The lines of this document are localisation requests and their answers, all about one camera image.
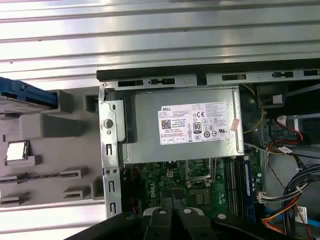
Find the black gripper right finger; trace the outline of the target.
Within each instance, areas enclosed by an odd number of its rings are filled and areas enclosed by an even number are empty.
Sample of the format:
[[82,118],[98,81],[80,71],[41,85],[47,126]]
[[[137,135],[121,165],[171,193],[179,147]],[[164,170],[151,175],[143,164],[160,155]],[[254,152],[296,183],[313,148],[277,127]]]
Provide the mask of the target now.
[[177,233],[181,240],[286,240],[287,237],[247,221],[232,213],[218,212],[205,216],[199,208],[185,206],[184,193],[174,192],[174,210],[184,233]]

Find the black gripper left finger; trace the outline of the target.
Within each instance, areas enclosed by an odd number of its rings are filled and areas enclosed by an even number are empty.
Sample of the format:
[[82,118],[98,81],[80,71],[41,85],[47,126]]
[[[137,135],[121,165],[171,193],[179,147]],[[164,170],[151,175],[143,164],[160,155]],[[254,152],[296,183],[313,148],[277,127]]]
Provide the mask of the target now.
[[173,218],[172,191],[160,193],[161,204],[145,209],[142,216],[122,212],[85,230],[68,240],[169,240]]

